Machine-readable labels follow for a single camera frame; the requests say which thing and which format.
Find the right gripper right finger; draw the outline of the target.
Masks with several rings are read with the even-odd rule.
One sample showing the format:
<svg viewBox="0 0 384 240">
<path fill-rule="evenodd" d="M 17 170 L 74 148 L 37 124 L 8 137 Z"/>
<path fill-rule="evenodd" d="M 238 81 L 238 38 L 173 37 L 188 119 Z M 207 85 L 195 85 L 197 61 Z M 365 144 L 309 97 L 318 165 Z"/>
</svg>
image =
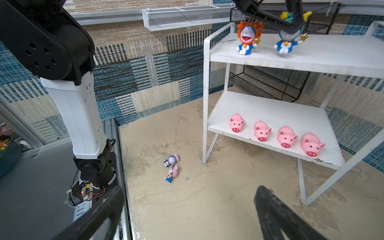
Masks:
<svg viewBox="0 0 384 240">
<path fill-rule="evenodd" d="M 265 186 L 257 188 L 254 203 L 265 240 L 325 239 Z"/>
</svg>

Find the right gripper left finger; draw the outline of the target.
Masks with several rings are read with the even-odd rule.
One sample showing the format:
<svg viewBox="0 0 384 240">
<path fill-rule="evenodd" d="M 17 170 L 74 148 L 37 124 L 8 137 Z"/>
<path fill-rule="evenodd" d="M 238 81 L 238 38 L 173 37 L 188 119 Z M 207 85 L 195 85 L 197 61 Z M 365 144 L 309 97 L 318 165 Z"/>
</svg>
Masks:
<svg viewBox="0 0 384 240">
<path fill-rule="evenodd" d="M 123 189 L 116 186 L 79 219 L 65 228 L 54 240 L 112 240 L 114 239 L 125 202 Z"/>
</svg>

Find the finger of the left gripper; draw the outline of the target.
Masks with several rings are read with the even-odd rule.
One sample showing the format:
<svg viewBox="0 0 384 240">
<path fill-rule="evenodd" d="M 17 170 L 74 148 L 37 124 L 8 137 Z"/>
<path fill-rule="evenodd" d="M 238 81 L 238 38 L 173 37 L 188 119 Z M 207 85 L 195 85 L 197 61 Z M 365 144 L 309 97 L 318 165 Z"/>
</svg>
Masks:
<svg viewBox="0 0 384 240">
<path fill-rule="evenodd" d="M 302 0 L 286 0 L 286 7 L 288 14 L 292 14 L 286 22 L 295 27 L 302 27 L 305 24 Z"/>
<path fill-rule="evenodd" d="M 289 34 L 294 34 L 302 28 L 289 25 L 286 20 L 282 20 L 280 17 L 262 10 L 261 5 L 263 4 L 263 1 L 234 0 L 234 3 L 236 8 L 244 15 L 262 21 L 263 23 L 271 25 L 279 30 L 286 31 Z"/>
</svg>

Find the orange crab Doraemon figure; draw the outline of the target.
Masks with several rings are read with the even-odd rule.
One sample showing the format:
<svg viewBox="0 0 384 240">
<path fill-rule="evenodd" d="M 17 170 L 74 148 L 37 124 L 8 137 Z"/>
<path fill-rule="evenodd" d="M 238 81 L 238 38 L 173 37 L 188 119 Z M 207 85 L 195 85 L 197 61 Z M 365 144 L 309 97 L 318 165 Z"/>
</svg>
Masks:
<svg viewBox="0 0 384 240">
<path fill-rule="evenodd" d="M 245 18 L 238 24 L 238 38 L 241 44 L 237 47 L 237 51 L 240 55 L 249 55 L 258 46 L 263 28 L 261 21 L 252 18 Z"/>
</svg>

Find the teal hooded Doraemon figure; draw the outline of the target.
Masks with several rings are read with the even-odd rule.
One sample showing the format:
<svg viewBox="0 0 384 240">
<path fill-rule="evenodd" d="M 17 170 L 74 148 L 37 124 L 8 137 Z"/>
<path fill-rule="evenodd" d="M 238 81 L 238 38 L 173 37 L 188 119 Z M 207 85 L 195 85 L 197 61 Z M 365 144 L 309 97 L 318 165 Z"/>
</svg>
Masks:
<svg viewBox="0 0 384 240">
<path fill-rule="evenodd" d="M 303 14 L 304 21 L 307 22 L 309 16 L 311 16 L 312 14 L 313 14 L 312 12 L 304 13 Z M 292 22 L 294 19 L 293 13 L 283 12 L 281 14 L 281 19 L 286 20 L 288 22 Z M 294 34 L 289 34 L 286 31 L 280 30 L 279 36 L 281 40 L 274 45 L 274 49 L 276 49 L 281 55 L 292 52 L 293 46 L 297 46 L 303 43 L 308 38 L 307 33 L 303 34 L 303 31 L 304 31 L 304 27 L 299 29 Z"/>
</svg>

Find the pink rubber pig toy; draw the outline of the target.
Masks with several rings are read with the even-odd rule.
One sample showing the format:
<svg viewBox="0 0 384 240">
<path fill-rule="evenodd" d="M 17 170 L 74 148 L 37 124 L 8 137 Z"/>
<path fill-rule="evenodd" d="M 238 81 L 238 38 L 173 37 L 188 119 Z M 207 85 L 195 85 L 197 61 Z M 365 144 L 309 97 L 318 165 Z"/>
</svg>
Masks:
<svg viewBox="0 0 384 240">
<path fill-rule="evenodd" d="M 297 138 L 298 135 L 289 126 L 281 127 L 278 131 L 278 142 L 283 148 L 291 148 Z"/>
<path fill-rule="evenodd" d="M 268 125 L 262 120 L 259 120 L 254 125 L 254 136 L 260 142 L 266 142 L 271 135 L 271 131 L 272 129 L 269 128 Z"/>
<path fill-rule="evenodd" d="M 235 113 L 231 116 L 230 128 L 234 133 L 239 133 L 243 129 L 244 123 L 245 121 L 242 116 L 238 113 Z"/>
<path fill-rule="evenodd" d="M 301 137 L 301 149 L 309 157 L 317 157 L 325 145 L 326 144 L 321 143 L 320 139 L 312 132 L 306 133 Z"/>
</svg>

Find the pink hooded Doraemon figure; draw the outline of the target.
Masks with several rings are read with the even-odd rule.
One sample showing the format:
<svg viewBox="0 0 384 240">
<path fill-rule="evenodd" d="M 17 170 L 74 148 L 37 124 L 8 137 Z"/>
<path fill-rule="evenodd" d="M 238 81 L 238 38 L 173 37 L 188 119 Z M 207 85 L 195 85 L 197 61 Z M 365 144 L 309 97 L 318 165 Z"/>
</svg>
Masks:
<svg viewBox="0 0 384 240">
<path fill-rule="evenodd" d="M 167 182 L 171 183 L 173 179 L 178 175 L 178 166 L 172 166 L 169 169 L 169 174 L 164 178 Z"/>
</svg>

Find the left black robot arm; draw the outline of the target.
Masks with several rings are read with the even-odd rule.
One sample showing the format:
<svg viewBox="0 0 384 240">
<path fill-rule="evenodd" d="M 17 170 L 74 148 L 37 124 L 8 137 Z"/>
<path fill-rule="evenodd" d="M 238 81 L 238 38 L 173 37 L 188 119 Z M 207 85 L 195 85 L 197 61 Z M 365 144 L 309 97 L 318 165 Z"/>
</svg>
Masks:
<svg viewBox="0 0 384 240">
<path fill-rule="evenodd" d="M 181 14 L 165 1 L 145 2 L 141 22 L 82 26 L 72 15 L 74 1 L 1 1 L 1 96 L 12 103 L 49 96 L 57 112 L 32 123 L 48 126 L 48 139 L 69 136 L 73 160 L 83 181 L 97 188 L 113 183 L 112 139 L 103 122 L 127 124 L 203 96 L 205 39 L 219 24 L 151 32 L 161 24 L 220 17 L 219 7 L 237 1 L 212 1 L 212 11 L 195 1 Z"/>
</svg>

